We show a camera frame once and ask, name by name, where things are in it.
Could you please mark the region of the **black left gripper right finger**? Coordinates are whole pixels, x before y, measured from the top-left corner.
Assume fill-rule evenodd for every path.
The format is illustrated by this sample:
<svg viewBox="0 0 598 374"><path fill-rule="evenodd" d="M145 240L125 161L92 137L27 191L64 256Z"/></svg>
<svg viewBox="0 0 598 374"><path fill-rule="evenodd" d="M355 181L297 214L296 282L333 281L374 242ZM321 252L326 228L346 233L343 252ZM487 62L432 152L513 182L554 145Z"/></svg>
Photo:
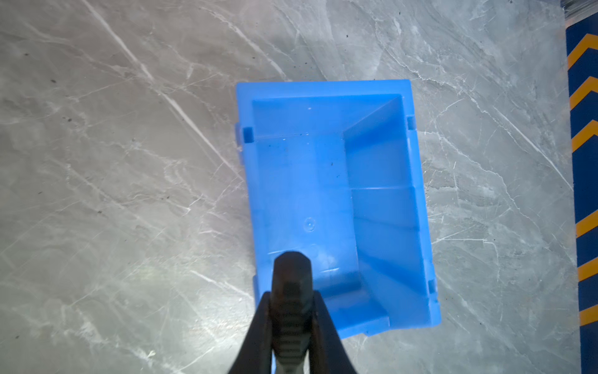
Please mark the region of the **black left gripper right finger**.
<svg viewBox="0 0 598 374"><path fill-rule="evenodd" d="M319 291L313 295L310 373L357 374Z"/></svg>

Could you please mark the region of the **black handled screwdriver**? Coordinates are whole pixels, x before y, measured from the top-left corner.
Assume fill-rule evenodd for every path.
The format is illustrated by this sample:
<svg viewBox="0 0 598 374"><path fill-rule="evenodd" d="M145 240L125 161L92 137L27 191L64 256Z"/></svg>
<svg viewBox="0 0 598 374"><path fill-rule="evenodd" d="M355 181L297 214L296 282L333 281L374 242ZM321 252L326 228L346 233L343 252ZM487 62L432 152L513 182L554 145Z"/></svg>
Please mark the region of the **black handled screwdriver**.
<svg viewBox="0 0 598 374"><path fill-rule="evenodd" d="M285 252L273 267L270 316L278 373L299 373L311 340L313 307L311 261L300 252Z"/></svg>

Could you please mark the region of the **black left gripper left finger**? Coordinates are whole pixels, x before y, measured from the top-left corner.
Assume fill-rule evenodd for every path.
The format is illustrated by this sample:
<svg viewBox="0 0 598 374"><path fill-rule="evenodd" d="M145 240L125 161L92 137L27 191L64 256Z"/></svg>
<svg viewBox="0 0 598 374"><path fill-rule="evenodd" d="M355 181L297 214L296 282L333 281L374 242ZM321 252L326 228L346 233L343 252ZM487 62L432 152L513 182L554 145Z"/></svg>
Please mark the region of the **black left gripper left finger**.
<svg viewBox="0 0 598 374"><path fill-rule="evenodd" d="M270 293L260 299L249 330L229 374L271 374L273 367L273 324Z"/></svg>

